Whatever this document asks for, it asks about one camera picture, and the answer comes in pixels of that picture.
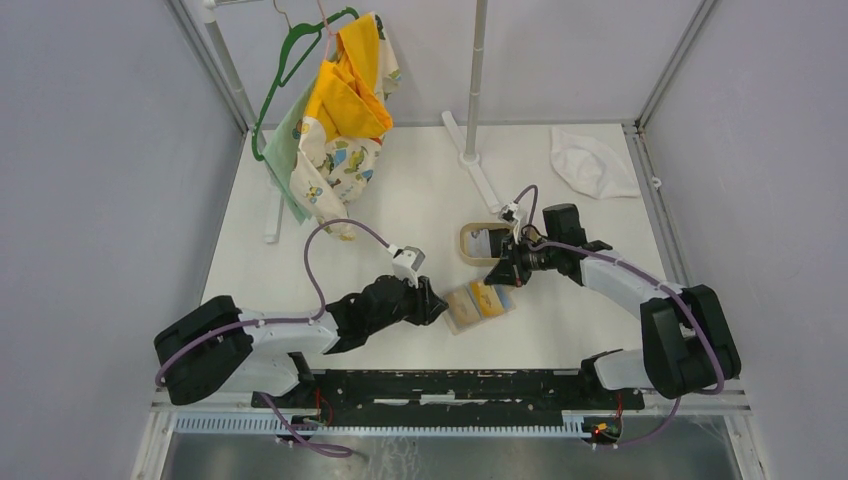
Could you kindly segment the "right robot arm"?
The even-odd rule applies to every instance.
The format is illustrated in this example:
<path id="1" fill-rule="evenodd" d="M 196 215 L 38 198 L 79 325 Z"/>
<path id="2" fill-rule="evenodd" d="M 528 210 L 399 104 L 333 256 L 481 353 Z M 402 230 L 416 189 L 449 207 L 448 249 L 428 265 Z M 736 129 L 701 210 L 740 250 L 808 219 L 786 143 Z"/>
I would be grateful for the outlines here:
<path id="1" fill-rule="evenodd" d="M 717 293 L 660 280 L 609 244 L 590 241 L 578 208 L 558 204 L 542 212 L 545 230 L 530 224 L 515 202 L 498 217 L 511 231 L 495 252 L 487 285 L 523 287 L 535 272 L 555 271 L 613 301 L 638 321 L 642 346 L 604 352 L 583 361 L 580 400 L 602 408 L 618 390 L 652 390 L 666 399 L 718 394 L 742 364 Z"/>

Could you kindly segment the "beige card holder wallet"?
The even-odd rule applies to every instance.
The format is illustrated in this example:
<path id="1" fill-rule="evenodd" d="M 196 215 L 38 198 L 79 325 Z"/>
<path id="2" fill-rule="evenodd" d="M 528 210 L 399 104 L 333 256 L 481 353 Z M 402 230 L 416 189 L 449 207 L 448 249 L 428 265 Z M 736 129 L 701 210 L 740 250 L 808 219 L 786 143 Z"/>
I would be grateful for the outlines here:
<path id="1" fill-rule="evenodd" d="M 487 285 L 475 279 L 454 288 L 443 298 L 448 304 L 445 322 L 454 335 L 460 335 L 516 308 L 512 286 Z"/>

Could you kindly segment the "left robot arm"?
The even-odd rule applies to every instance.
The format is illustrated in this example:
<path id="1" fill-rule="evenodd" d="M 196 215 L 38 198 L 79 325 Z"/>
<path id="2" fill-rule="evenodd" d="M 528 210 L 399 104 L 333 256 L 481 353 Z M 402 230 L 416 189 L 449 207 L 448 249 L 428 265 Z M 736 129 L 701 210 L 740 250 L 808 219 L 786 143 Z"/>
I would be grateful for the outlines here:
<path id="1" fill-rule="evenodd" d="M 349 352 L 401 322 L 428 326 L 447 309 L 425 276 L 417 285 L 380 276 L 323 312 L 272 315 L 219 295 L 157 334 L 155 383 L 175 406 L 218 392 L 259 392 L 302 407 L 314 394 L 307 356 Z"/>

